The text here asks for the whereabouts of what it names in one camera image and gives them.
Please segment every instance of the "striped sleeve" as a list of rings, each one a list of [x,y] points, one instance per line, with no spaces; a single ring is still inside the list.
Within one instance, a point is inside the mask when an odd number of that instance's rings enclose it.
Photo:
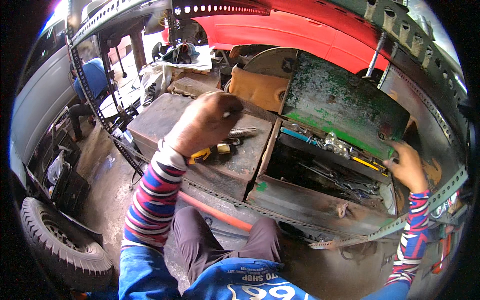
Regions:
[[[187,160],[163,140],[133,193],[123,226],[121,251],[144,246],[163,253]]]
[[[410,193],[408,198],[410,200],[410,210],[404,228],[405,232],[400,239],[393,262],[393,271],[385,283],[386,286],[395,282],[403,282],[410,288],[415,278],[429,237],[429,195],[429,190],[418,194]]]

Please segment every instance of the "blue shirt mechanic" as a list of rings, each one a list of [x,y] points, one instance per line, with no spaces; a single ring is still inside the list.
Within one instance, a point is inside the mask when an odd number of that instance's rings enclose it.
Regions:
[[[103,68],[103,62],[100,58],[94,58],[84,63],[83,66],[84,75],[87,79],[88,86],[92,91],[94,99],[97,106],[100,106],[103,102],[101,93],[107,91],[108,82],[107,77],[105,76],[105,69]],[[75,82],[73,83],[73,89],[77,93],[78,97],[84,102],[85,95],[80,85],[80,80],[77,77],[76,71],[73,69],[73,64],[70,63],[70,72],[76,77]],[[88,103],[76,104],[69,108],[70,113],[70,122],[72,123],[75,142],[82,139],[82,130],[80,129],[79,116],[91,116],[93,115],[92,109]]]

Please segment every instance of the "wheel rim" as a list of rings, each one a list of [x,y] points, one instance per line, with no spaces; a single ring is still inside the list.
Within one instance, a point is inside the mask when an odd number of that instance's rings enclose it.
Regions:
[[[81,253],[90,253],[92,251],[90,247],[83,245],[83,243],[69,236],[64,230],[61,230],[55,222],[45,218],[42,218],[42,221],[47,230],[62,244]]]

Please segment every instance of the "tan bag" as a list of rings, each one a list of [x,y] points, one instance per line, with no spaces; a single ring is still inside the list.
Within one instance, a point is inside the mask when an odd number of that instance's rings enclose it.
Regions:
[[[288,79],[251,73],[236,65],[228,91],[263,109],[278,112],[287,85]]]

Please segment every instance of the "yellow tape measure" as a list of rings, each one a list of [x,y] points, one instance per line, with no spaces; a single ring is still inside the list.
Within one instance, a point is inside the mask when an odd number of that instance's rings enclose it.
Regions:
[[[191,165],[199,164],[199,163],[203,162],[204,160],[206,160],[207,157],[209,157],[209,155],[211,153],[212,152],[210,152],[210,148],[202,149],[202,150],[198,151],[197,153],[192,154],[188,163],[191,164]]]

